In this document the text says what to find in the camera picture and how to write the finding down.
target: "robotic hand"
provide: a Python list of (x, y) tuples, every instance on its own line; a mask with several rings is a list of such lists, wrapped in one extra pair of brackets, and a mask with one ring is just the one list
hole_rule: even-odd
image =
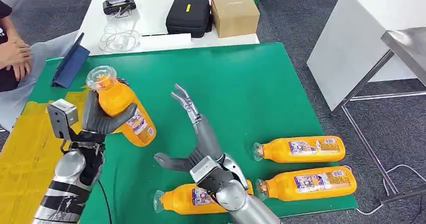
[(235, 160), (221, 151), (213, 129), (198, 113), (188, 93), (178, 84), (172, 92), (187, 111), (194, 126), (197, 143), (187, 158), (170, 158), (157, 153), (154, 159), (163, 168), (189, 172), (198, 187), (229, 211), (239, 224), (279, 224), (280, 219), (258, 198), (249, 195), (247, 180)]
[[(59, 99), (47, 106), (55, 136), (64, 140), (61, 146), (64, 155), (56, 165), (55, 176), (34, 215), (33, 224), (80, 220), (105, 162), (105, 136), (129, 120), (136, 108), (133, 103), (118, 116), (109, 117), (100, 107), (97, 93), (89, 91), (84, 103), (83, 130), (76, 134), (70, 127), (78, 121), (74, 105)], [(70, 141), (68, 150), (63, 149), (66, 141)]]

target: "brown cardboard box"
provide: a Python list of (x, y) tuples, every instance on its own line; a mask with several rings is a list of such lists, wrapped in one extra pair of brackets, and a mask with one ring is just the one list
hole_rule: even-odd
[(211, 0), (211, 12), (219, 38), (256, 33), (259, 10), (253, 0)]

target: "black device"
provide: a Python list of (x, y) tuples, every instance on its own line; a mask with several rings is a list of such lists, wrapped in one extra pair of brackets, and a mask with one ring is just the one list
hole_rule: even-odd
[(174, 0), (166, 18), (167, 32), (203, 37), (211, 31), (210, 9), (208, 0)]
[(84, 33), (81, 33), (61, 63), (56, 67), (52, 78), (53, 87), (69, 88), (80, 67), (85, 63), (90, 51), (80, 46), (83, 36)]
[(106, 15), (116, 14), (119, 11), (124, 12), (136, 9), (134, 0), (107, 0), (103, 2), (103, 12)]

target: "plastic bottle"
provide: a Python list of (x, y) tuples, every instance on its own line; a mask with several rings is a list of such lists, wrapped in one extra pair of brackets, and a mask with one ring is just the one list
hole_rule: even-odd
[(333, 166), (299, 170), (276, 175), (270, 180), (256, 180), (257, 196), (283, 201), (307, 200), (349, 195), (357, 182), (348, 167)]
[(278, 163), (339, 161), (345, 156), (345, 146), (337, 136), (281, 138), (268, 144), (255, 143), (256, 161), (270, 159)]
[(109, 116), (116, 116), (131, 103), (138, 109), (135, 115), (119, 127), (126, 138), (136, 146), (147, 146), (157, 134), (152, 120), (145, 111), (135, 93), (117, 80), (117, 72), (110, 66), (99, 66), (89, 72), (87, 86), (99, 94), (99, 104)]
[[(252, 183), (247, 180), (247, 192), (253, 195)], [(172, 210), (180, 215), (208, 214), (227, 212), (207, 194), (207, 191), (196, 184), (185, 184), (172, 191), (157, 190), (154, 195), (154, 210), (160, 213), (163, 210)]]

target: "stainless steel table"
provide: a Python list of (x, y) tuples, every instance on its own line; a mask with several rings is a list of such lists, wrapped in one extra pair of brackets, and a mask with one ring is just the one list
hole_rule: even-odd
[[(355, 88), (348, 94), (348, 96), (339, 105), (349, 122), (354, 127), (357, 135), (361, 139), (369, 155), (376, 163), (377, 167), (382, 174), (386, 185), (390, 189), (388, 196), (380, 198), (381, 204), (387, 204), (396, 200), (404, 199), (407, 197), (421, 195), (426, 193), (426, 184), (412, 188), (407, 191), (398, 191), (395, 184), (390, 179), (377, 155), (374, 153), (371, 145), (364, 137), (362, 131), (358, 127), (354, 118), (346, 108), (346, 104), (350, 101), (362, 101), (371, 99), (382, 99), (382, 98), (394, 98), (394, 97), (408, 97), (426, 95), (426, 90), (416, 92), (401, 92), (391, 94), (379, 94), (369, 96), (356, 96), (356, 94), (365, 86), (365, 84), (389, 61), (393, 55), (397, 55), (417, 76), (417, 78), (426, 86), (426, 27), (410, 28), (399, 31), (386, 31), (381, 37), (382, 41), (389, 47), (389, 50), (383, 55), (383, 57), (374, 65), (373, 68), (365, 75), (365, 77), (355, 86)], [(335, 108), (332, 113), (338, 111), (338, 107)]]

